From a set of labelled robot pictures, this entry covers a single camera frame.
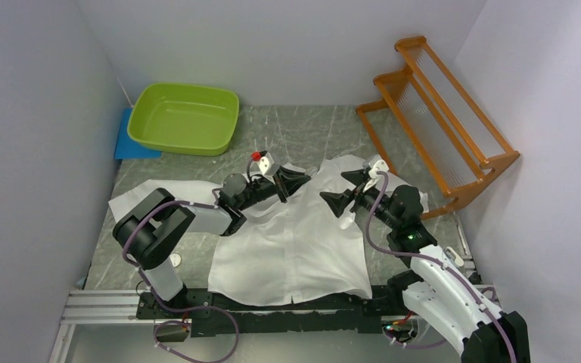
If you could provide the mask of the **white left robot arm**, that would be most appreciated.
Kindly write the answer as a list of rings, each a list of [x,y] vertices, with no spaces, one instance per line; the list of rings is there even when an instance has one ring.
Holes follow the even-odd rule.
[[[277,197],[282,203],[310,181],[305,172],[278,167],[270,177],[247,178],[232,174],[205,204],[177,200],[165,188],[156,188],[113,227],[122,257],[136,267],[157,297],[157,308],[169,318],[181,315],[188,302],[188,288],[169,261],[185,233],[235,234],[247,218],[243,214],[258,203]]]

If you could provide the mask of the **white button-up shirt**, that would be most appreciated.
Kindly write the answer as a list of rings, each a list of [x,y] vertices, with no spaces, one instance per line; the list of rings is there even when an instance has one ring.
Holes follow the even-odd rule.
[[[365,161],[353,155],[324,160],[286,203],[271,197],[245,209],[247,220],[235,234],[216,235],[208,291],[249,306],[304,303],[335,293],[370,298],[364,241],[354,213],[336,218],[319,196],[355,189],[340,174],[364,169]],[[387,174],[391,193],[408,185]],[[177,200],[214,204],[213,194],[222,184],[150,180],[112,199],[110,208],[117,223],[156,188],[167,189]]]

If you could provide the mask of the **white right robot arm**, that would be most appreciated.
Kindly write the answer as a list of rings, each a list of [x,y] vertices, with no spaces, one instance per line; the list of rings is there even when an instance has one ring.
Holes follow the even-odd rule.
[[[369,168],[344,172],[355,189],[323,191],[335,216],[363,208],[368,220],[390,228],[388,248],[379,247],[365,223],[363,240],[374,250],[402,260],[408,271],[387,282],[386,304],[396,314],[407,311],[424,319],[463,362],[529,362],[527,323],[516,311],[505,312],[478,290],[424,227],[424,207],[417,188],[396,187],[386,195],[388,174]]]

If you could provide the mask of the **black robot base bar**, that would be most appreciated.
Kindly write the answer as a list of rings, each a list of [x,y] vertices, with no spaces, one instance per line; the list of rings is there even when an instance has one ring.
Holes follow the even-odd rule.
[[[201,310],[176,315],[161,308],[149,292],[139,295],[135,317],[140,322],[157,322],[186,317],[193,337],[233,334],[233,324],[215,306],[229,312],[241,334],[322,332],[354,330],[359,334],[379,334],[390,322],[403,319],[408,309],[399,305],[385,285],[373,285],[372,298],[362,299],[336,293],[309,302],[284,306],[247,306],[219,293],[189,289],[188,302]]]

